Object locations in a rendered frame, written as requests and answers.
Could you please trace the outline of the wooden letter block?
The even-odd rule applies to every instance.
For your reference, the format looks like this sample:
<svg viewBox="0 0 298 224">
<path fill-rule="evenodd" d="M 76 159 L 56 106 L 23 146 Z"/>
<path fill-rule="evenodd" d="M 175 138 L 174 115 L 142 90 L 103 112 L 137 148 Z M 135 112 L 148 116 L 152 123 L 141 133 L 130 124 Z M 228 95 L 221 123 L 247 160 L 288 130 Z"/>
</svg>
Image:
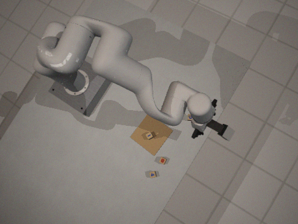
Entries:
<svg viewBox="0 0 298 224">
<path fill-rule="evenodd" d="M 149 172 L 149 174 L 150 174 L 150 178 L 153 178 L 153 177 L 156 177 L 157 176 L 155 171 Z"/>
<path fill-rule="evenodd" d="M 190 114 L 188 114 L 187 120 L 191 121 L 191 119 L 192 119 L 192 116 Z"/>
<path fill-rule="evenodd" d="M 165 158 L 163 158 L 163 157 L 161 157 L 160 160 L 159 160 L 159 162 L 160 162 L 161 164 L 165 164 L 166 161 L 167 161 L 167 160 L 166 160 Z"/>
<path fill-rule="evenodd" d="M 151 132 L 149 132 L 149 133 L 147 133 L 147 134 L 146 134 L 146 137 L 147 137 L 147 139 L 149 139 L 149 140 L 150 140 L 151 138 L 153 138 L 153 135 L 152 135 L 152 133 L 151 133 Z"/>
</svg>

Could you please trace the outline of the tan mat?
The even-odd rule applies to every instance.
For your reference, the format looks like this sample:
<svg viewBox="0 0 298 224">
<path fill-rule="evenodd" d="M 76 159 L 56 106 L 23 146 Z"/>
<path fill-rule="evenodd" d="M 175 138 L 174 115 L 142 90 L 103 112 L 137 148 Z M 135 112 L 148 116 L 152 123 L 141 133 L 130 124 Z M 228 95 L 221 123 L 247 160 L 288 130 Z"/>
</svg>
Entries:
<svg viewBox="0 0 298 224">
<path fill-rule="evenodd" d="M 146 137 L 146 134 L 149 132 L 153 135 L 153 138 L 150 140 Z M 172 132 L 173 130 L 164 125 L 161 121 L 146 115 L 130 137 L 155 156 Z"/>
</svg>

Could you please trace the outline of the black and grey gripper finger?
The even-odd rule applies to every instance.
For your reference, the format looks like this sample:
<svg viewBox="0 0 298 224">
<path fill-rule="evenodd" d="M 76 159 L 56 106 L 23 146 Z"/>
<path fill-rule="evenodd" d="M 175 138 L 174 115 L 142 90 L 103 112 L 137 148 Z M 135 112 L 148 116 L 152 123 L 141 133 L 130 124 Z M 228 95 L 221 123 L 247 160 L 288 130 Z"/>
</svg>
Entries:
<svg viewBox="0 0 298 224">
<path fill-rule="evenodd" d="M 198 129 L 195 128 L 193 134 L 192 134 L 192 138 L 195 139 L 195 137 L 198 137 L 198 135 L 203 135 L 203 132 L 200 132 Z"/>
<path fill-rule="evenodd" d="M 216 107 L 216 103 L 217 103 L 217 100 L 214 99 L 214 100 L 212 101 L 212 105 L 214 106 L 214 108 Z"/>
</svg>

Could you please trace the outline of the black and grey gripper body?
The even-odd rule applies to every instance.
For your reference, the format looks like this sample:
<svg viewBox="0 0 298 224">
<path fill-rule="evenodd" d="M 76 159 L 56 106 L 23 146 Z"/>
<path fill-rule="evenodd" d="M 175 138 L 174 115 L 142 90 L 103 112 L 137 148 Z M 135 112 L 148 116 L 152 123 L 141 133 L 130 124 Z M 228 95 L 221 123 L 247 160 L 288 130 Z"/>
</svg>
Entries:
<svg viewBox="0 0 298 224">
<path fill-rule="evenodd" d="M 214 106 L 212 106 L 213 107 L 213 115 L 215 114 L 215 108 L 214 108 Z M 195 129 L 198 129 L 200 132 L 203 132 L 204 130 L 205 130 L 205 128 L 207 127 L 206 125 L 207 124 L 200 124 L 200 123 L 197 123 L 197 122 L 195 122 L 194 120 L 193 120 L 193 118 L 191 119 L 191 125 L 192 125 L 192 127 Z"/>
</svg>

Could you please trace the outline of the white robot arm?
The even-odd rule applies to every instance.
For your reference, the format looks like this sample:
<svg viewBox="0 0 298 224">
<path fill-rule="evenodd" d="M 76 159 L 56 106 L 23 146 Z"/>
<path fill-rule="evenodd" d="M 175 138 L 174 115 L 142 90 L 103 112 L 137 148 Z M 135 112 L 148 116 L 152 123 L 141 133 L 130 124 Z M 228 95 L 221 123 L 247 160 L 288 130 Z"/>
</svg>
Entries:
<svg viewBox="0 0 298 224">
<path fill-rule="evenodd" d="M 211 120 L 213 112 L 210 97 L 183 82 L 173 81 L 169 85 L 161 110 L 157 108 L 153 98 L 151 70 L 128 56 L 133 41 L 128 31 L 82 15 L 72 16 L 66 25 L 53 21 L 45 28 L 36 50 L 39 58 L 35 56 L 33 62 L 37 73 L 65 86 L 64 89 L 70 95 L 79 96 L 85 93 L 89 87 L 89 76 L 79 69 L 94 37 L 98 36 L 100 40 L 92 58 L 93 71 L 135 93 L 141 108 L 148 116 L 164 124 L 177 126 L 181 123 L 187 107 L 195 122 L 207 123 L 206 126 L 217 131 L 225 140 L 231 140 L 235 131 L 228 125 Z"/>
</svg>

